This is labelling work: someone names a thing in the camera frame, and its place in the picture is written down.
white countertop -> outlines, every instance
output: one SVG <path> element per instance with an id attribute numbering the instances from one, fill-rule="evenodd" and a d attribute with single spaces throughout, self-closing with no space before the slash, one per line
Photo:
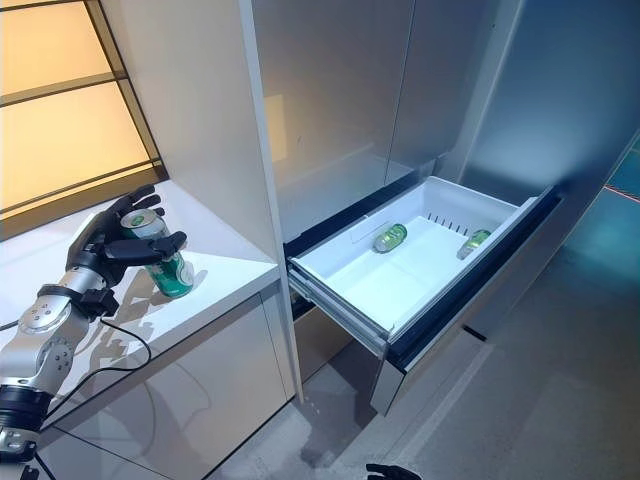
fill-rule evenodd
<path id="1" fill-rule="evenodd" d="M 144 268 L 130 268 L 114 288 L 121 307 L 114 318 L 106 319 L 144 338 L 154 356 L 279 278 L 276 263 L 173 182 L 162 182 L 156 191 L 163 198 L 170 230 L 183 230 L 188 235 L 182 253 L 193 263 L 194 288 L 182 298 L 169 299 L 158 292 Z M 89 214 L 103 210 L 110 203 L 83 210 L 0 244 L 0 278 L 3 279 L 0 324 L 17 320 L 34 302 L 42 284 L 56 283 L 62 277 L 67 248 L 76 230 Z M 15 329 L 0 332 L 0 348 L 14 332 Z M 144 358 L 140 342 L 96 321 L 76 350 L 73 368 L 59 397 L 90 371 L 116 363 L 134 366 L 136 360 Z M 107 375 L 113 382 L 121 377 Z"/>

green soda can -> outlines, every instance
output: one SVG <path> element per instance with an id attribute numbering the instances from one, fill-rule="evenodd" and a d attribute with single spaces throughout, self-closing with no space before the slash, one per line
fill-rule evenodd
<path id="1" fill-rule="evenodd" d="M 378 253 L 387 253 L 396 248 L 407 238 L 407 229 L 396 223 L 386 232 L 378 235 L 373 242 L 373 249 Z"/>
<path id="2" fill-rule="evenodd" d="M 134 210 L 120 220 L 124 233 L 129 238 L 157 239 L 170 235 L 162 218 L 150 209 Z M 167 297 L 186 295 L 193 288 L 193 267 L 185 262 L 180 252 L 145 268 L 158 289 Z"/>
<path id="3" fill-rule="evenodd" d="M 471 252 L 478 248 L 482 242 L 489 238 L 489 235 L 491 235 L 489 230 L 476 230 L 471 234 L 469 240 L 462 244 L 462 247 L 458 250 L 456 257 L 460 260 L 464 260 Z"/>

freezer drawer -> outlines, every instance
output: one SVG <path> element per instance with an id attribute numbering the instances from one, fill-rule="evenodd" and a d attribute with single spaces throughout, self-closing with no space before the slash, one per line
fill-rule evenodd
<path id="1" fill-rule="evenodd" d="M 428 177 L 290 257 L 289 282 L 383 361 L 380 381 L 401 381 L 558 202 L 553 188 L 516 206 Z M 376 253 L 374 239 L 396 223 L 407 238 Z M 480 229 L 492 233 L 460 260 L 458 250 Z M 372 400 L 385 411 L 392 398 L 377 389 Z"/>

window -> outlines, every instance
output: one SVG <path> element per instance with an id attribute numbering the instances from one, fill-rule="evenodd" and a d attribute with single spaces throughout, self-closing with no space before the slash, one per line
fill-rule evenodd
<path id="1" fill-rule="evenodd" d="M 98 0 L 0 0 L 0 240 L 167 178 Z"/>

gray floor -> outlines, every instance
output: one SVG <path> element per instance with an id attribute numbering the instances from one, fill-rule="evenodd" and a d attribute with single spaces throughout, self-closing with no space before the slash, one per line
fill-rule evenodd
<path id="1" fill-rule="evenodd" d="M 389 416 L 352 343 L 209 478 L 640 479 L 639 220 L 604 191 L 496 336 L 461 334 Z"/>

